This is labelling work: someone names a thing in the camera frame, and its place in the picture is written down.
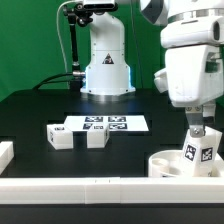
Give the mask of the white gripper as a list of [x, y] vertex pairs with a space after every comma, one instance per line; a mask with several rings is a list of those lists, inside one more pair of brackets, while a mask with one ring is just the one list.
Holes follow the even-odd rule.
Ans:
[[173, 22], [160, 37], [165, 68], [155, 74], [155, 84], [168, 92], [175, 107], [186, 107], [190, 136], [203, 137], [204, 124], [215, 123], [216, 103], [211, 100], [224, 94], [224, 16]]

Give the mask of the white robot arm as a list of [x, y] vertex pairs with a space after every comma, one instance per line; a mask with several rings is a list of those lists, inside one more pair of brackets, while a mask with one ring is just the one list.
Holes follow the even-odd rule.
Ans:
[[[126, 0], [84, 0], [90, 25], [91, 59], [82, 91], [122, 95], [132, 91], [124, 59], [124, 27], [110, 14]], [[205, 105], [224, 94], [222, 47], [224, 0], [139, 0], [143, 17], [162, 27], [165, 67], [154, 83], [171, 103], [186, 111], [190, 134], [205, 135]]]

